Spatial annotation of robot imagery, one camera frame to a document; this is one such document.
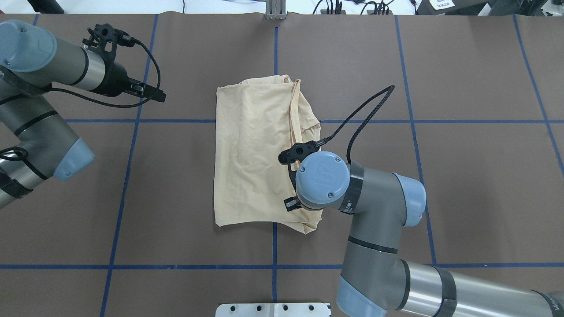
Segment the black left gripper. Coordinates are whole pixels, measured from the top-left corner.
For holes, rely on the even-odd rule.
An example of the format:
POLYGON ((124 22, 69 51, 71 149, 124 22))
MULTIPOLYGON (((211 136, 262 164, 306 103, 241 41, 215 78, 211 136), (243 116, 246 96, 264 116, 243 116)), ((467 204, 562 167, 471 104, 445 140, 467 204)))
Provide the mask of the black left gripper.
POLYGON ((93 93, 113 98, 127 90, 128 94, 132 96, 154 100, 155 102, 164 103, 167 98, 163 90, 130 79, 125 67, 119 63, 111 63, 105 67, 104 78, 100 85, 93 89, 93 93))

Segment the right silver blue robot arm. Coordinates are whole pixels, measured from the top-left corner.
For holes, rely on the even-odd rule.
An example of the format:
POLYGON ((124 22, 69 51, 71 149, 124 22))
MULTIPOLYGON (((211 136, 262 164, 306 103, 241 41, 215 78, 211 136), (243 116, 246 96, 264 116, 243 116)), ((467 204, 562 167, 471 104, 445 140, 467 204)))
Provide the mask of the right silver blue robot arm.
POLYGON ((561 317, 563 293, 521 290, 452 273, 397 254, 401 232, 421 221, 424 186, 415 179, 346 163, 305 144, 282 151, 296 196, 288 211, 332 207, 352 215, 337 305, 349 317, 384 317, 397 310, 423 317, 561 317))

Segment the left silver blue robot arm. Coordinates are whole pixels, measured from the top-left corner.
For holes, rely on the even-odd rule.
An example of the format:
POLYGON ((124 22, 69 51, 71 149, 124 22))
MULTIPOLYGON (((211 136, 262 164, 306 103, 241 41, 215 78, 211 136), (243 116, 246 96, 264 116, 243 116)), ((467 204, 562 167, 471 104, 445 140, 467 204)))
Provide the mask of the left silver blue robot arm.
POLYGON ((134 108, 154 100, 164 102, 161 70, 149 48, 127 32, 110 24, 88 28, 82 46, 58 38, 50 31, 10 19, 1 23, 2 124, 18 138, 17 146, 1 150, 1 207, 24 198, 42 182, 61 181, 93 162, 95 155, 85 141, 46 100, 45 94, 62 92, 113 107, 68 88, 114 98, 127 93, 139 99, 134 108), (115 61, 118 46, 138 45, 147 52, 157 72, 157 84, 128 76, 115 61), (55 88, 54 83, 68 88, 55 88))

